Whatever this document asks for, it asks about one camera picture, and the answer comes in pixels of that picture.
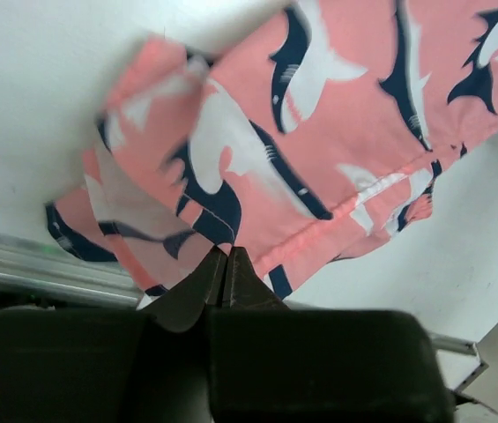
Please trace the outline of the pink shark print shorts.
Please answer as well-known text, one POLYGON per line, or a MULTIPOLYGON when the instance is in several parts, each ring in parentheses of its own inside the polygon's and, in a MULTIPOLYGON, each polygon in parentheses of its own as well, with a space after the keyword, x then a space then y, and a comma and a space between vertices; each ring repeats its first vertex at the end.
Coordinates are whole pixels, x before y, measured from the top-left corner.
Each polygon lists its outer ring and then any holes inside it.
POLYGON ((217 58, 154 36, 97 131, 45 208, 65 251, 157 297, 242 247, 287 297, 429 217, 498 132, 498 1, 296 1, 217 58))

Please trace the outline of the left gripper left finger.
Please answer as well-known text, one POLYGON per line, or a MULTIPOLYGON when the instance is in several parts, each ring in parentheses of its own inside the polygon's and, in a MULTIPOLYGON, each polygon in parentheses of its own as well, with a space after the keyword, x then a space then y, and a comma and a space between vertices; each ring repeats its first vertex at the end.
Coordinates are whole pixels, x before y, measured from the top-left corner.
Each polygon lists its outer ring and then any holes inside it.
POLYGON ((207 305, 221 303, 226 267, 227 255, 217 247, 212 248, 190 275, 142 311, 168 332, 192 329, 207 305))

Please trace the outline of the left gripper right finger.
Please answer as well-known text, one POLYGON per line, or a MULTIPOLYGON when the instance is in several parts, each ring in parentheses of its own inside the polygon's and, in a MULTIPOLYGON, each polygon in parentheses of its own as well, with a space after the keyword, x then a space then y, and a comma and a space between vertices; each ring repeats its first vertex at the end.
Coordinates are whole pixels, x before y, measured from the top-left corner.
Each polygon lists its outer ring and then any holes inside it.
POLYGON ((288 306, 257 276, 244 248, 233 247, 221 285, 221 307, 234 310, 288 310, 288 306))

